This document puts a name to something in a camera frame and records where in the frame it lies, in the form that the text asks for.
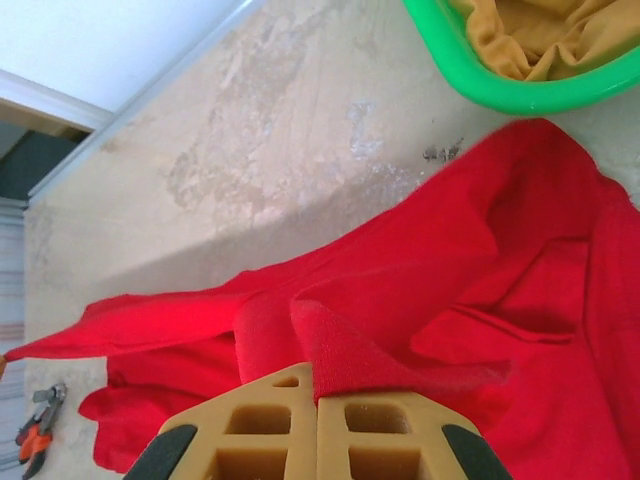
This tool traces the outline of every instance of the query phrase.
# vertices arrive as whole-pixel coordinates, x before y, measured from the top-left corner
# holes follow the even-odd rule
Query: white wall
[[[242,3],[0,0],[0,70],[113,113]]]

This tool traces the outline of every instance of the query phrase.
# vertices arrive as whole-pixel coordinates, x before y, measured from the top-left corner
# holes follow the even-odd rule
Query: wall baseboard
[[[77,98],[0,69],[0,99],[19,108],[42,112],[86,130],[104,127],[113,114]]]
[[[131,99],[106,124],[96,129],[78,147],[60,162],[29,192],[29,204],[34,205],[73,170],[95,153],[100,146],[112,138],[122,126],[156,97],[164,88],[201,58],[232,29],[264,4],[265,0],[238,0],[228,13],[215,22],[208,32],[192,43],[163,71],[152,79],[138,95]]]

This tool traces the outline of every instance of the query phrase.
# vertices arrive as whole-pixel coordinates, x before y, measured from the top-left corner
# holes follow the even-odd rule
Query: red fabric
[[[639,246],[625,191],[519,121],[330,245],[98,302],[7,358],[108,357],[80,412],[120,472],[172,414],[310,361],[316,397],[410,389],[460,411],[517,479],[640,478]]]

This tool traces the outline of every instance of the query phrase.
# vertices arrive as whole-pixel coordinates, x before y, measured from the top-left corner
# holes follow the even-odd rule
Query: black rubber corner
[[[442,433],[469,480],[513,480],[505,466],[480,435],[459,425],[444,425]]]
[[[123,480],[169,480],[198,428],[180,425],[155,437]]]

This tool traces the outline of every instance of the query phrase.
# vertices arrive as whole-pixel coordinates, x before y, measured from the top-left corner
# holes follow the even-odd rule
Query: marble floor
[[[640,89],[552,120],[640,203]],[[268,0],[27,212],[28,340],[123,292],[190,290],[329,242],[509,118],[435,68],[391,0]],[[102,359],[30,361],[69,386],[40,478],[93,464],[77,407]]]

